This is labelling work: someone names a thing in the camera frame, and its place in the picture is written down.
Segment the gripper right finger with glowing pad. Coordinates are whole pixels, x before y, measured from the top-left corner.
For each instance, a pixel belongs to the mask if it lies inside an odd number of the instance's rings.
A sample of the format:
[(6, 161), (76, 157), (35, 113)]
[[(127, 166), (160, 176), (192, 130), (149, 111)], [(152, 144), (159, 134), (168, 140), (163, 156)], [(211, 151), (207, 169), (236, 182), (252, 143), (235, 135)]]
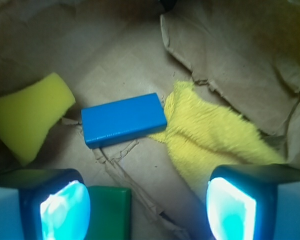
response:
[(300, 169), (220, 165), (207, 184), (206, 212), (217, 240), (300, 240)]

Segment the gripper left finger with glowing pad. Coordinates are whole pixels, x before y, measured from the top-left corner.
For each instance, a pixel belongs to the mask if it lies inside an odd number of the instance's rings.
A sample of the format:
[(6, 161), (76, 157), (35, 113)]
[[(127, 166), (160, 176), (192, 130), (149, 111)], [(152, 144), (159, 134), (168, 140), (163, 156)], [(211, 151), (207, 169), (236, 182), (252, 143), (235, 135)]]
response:
[(0, 171), (0, 240), (83, 240), (90, 216), (77, 170)]

